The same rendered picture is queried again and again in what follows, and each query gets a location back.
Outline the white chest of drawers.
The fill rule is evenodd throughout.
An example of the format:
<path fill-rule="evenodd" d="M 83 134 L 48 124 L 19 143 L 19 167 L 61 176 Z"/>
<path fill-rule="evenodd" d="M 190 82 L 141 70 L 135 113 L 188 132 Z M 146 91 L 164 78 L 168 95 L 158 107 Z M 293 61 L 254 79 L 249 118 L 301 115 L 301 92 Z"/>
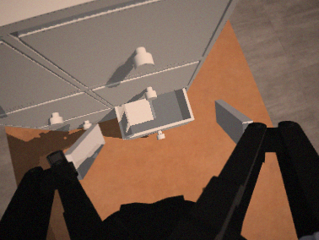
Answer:
<path fill-rule="evenodd" d="M 0 38 L 5 40 L 10 45 L 16 47 L 17 49 L 19 49 L 20 51 L 22 51 L 29 57 L 32 57 L 37 62 L 49 68 L 51 71 L 60 75 L 61 77 L 69 81 L 70 83 L 76 85 L 80 89 L 72 93 L 60 95 L 60 96 L 53 97 L 43 101 L 38 101 L 26 106 L 20 106 L 11 110 L 7 110 L 5 112 L 0 112 L 0 114 L 15 111 L 21 108 L 25 108 L 27 106 L 33 106 L 36 104 L 40 104 L 42 102 L 55 100 L 57 98 L 76 94 L 82 91 L 85 91 L 86 93 L 92 95 L 95 99 L 101 101 L 102 103 L 106 104 L 109 108 L 112 108 L 113 110 L 115 110 L 115 106 L 113 106 L 111 103 L 109 103 L 108 101 L 106 101 L 105 99 L 97 95 L 96 93 L 94 93 L 92 89 L 98 88 L 104 85 L 120 82 L 126 79 L 135 78 L 145 74 L 151 74 L 154 72 L 158 72 L 160 70 L 174 68 L 183 64 L 199 61 L 187 87 L 181 88 L 181 89 L 185 88 L 186 92 L 188 92 L 190 86 L 192 85 L 193 80 L 196 78 L 197 73 L 202 67 L 212 47 L 214 46 L 214 43 L 217 41 L 222 29 L 224 28 L 229 17 L 231 16 L 236 4 L 239 2 L 239 0 L 229 1 L 201 58 L 184 62 L 184 63 L 178 63 L 176 65 L 172 65 L 165 68 L 159 68 L 153 71 L 149 71 L 147 73 L 133 75 L 130 77 L 126 77 L 124 79 L 114 80 L 108 83 L 104 83 L 102 85 L 96 85 L 89 88 L 86 85 L 82 84 L 77 79 L 75 79 L 72 75 L 64 71 L 62 68 L 58 67 L 55 63 L 53 63 L 47 57 L 43 56 L 41 53 L 36 51 L 36 49 L 28 45 L 26 42 L 22 41 L 18 35 L 19 30 L 24 30 L 30 27 L 52 22 L 58 19 L 64 19 L 66 17 L 74 16 L 76 14 L 82 14 L 82 13 L 86 13 L 99 8 L 104 8 L 104 7 L 108 7 L 111 5 L 124 3 L 128 1 L 132 1 L 132 0 L 0 0 Z"/>

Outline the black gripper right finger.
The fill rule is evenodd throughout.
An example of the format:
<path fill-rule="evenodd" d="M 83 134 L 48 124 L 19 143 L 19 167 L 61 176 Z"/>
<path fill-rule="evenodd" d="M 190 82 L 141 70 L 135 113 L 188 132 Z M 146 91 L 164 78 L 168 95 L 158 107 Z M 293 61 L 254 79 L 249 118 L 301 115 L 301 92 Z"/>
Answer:
<path fill-rule="evenodd" d="M 222 99 L 214 103 L 216 122 L 236 147 L 167 240 L 222 240 L 228 225 L 241 234 L 265 152 L 276 152 L 298 240 L 319 240 L 319 155 L 301 126 L 267 128 Z"/>

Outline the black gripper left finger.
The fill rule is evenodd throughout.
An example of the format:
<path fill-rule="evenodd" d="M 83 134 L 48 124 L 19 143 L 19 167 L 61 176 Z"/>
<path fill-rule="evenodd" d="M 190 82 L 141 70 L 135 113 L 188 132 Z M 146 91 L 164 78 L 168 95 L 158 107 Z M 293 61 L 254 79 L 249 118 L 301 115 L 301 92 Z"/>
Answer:
<path fill-rule="evenodd" d="M 46 240 L 56 189 L 70 240 L 114 240 L 79 182 L 104 144 L 99 124 L 92 124 L 65 153 L 46 157 L 51 168 L 29 169 L 0 220 L 0 240 Z"/>

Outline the grey drawer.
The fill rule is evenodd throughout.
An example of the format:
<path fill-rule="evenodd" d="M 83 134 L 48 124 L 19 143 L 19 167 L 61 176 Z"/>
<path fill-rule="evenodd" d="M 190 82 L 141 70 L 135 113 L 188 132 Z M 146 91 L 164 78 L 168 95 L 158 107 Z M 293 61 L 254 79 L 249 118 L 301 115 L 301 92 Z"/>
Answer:
<path fill-rule="evenodd" d="M 0 114 L 0 124 L 37 128 L 63 125 L 63 120 L 109 108 L 85 91 Z M 59 116 L 60 115 L 60 116 Z"/>
<path fill-rule="evenodd" d="M 143 98 L 146 98 L 146 101 L 152 101 L 158 94 L 187 87 L 198 63 L 199 61 L 196 61 L 160 70 L 94 88 L 92 91 L 113 106 Z"/>
<path fill-rule="evenodd" d="M 115 106 L 115 109 L 123 140 L 155 133 L 158 134 L 157 140 L 164 139 L 165 134 L 161 131 L 180 127 L 194 120 L 185 88 L 157 95 L 152 101 L 142 99 Z"/>
<path fill-rule="evenodd" d="M 0 38 L 0 112 L 80 90 Z"/>
<path fill-rule="evenodd" d="M 89 88 L 201 58 L 229 1 L 132 0 L 18 35 Z"/>
<path fill-rule="evenodd" d="M 87 130 L 94 123 L 103 122 L 105 120 L 109 120 L 115 117 L 117 117 L 116 111 L 113 110 L 112 108 L 108 108 L 102 111 L 93 112 L 87 115 L 65 120 L 63 121 L 64 124 L 60 126 L 46 125 L 42 128 L 59 129 L 59 130 L 68 131 L 68 130 L 84 127 L 84 130 Z"/>

